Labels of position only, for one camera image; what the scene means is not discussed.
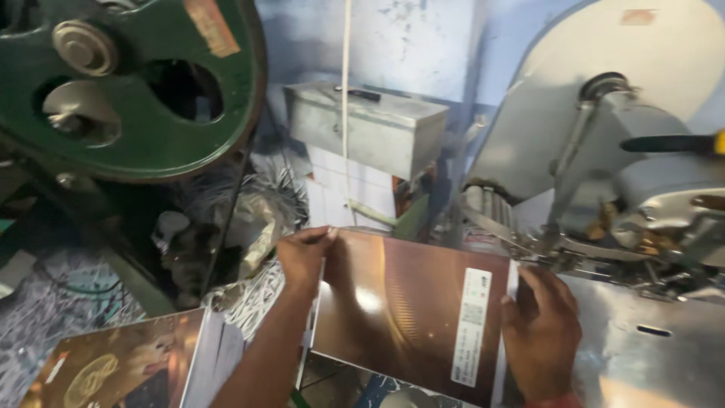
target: hand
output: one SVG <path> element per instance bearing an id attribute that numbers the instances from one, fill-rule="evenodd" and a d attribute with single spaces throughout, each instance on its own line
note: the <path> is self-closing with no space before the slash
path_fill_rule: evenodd
<path id="1" fill-rule="evenodd" d="M 571 369 L 581 340 L 576 299 L 551 272 L 518 271 L 534 291 L 539 316 L 527 320 L 511 297 L 501 300 L 508 365 L 527 401 L 556 399 L 571 391 Z"/>
<path id="2" fill-rule="evenodd" d="M 303 229 L 277 243 L 277 257 L 282 263 L 287 290 L 301 290 L 315 297 L 322 268 L 322 257 L 337 238 L 330 226 Z"/>

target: red sleeve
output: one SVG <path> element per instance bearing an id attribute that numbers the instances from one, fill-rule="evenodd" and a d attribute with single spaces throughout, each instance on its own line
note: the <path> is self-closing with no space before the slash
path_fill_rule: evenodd
<path id="1" fill-rule="evenodd" d="M 583 408 L 583 405 L 574 393 L 568 393 L 549 401 L 526 402 L 526 408 Z"/>

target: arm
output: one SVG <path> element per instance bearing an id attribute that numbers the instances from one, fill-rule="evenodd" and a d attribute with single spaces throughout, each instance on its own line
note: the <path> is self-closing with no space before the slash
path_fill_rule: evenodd
<path id="1" fill-rule="evenodd" d="M 506 358 L 528 408 L 578 408 L 571 370 L 581 340 L 578 306 L 569 287 L 551 272 L 520 268 L 534 291 L 539 316 L 526 319 L 505 296 L 502 334 Z"/>
<path id="2" fill-rule="evenodd" d="M 284 289 L 211 408 L 286 406 L 307 315 L 317 294 L 322 257 L 335 237 L 335 230 L 320 227 L 279 241 Z"/>

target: green flywheel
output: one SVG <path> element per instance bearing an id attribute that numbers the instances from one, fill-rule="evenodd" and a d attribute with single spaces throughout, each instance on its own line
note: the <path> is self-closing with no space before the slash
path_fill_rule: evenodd
<path id="1" fill-rule="evenodd" d="M 164 181 L 249 138 L 267 69 L 252 0 L 0 4 L 0 134 L 41 163 Z"/>

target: barcode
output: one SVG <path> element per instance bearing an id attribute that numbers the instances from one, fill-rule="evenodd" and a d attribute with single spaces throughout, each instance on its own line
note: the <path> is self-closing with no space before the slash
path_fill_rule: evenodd
<path id="1" fill-rule="evenodd" d="M 484 307 L 471 303 L 463 304 L 463 318 L 461 321 L 481 326 L 484 319 Z"/>

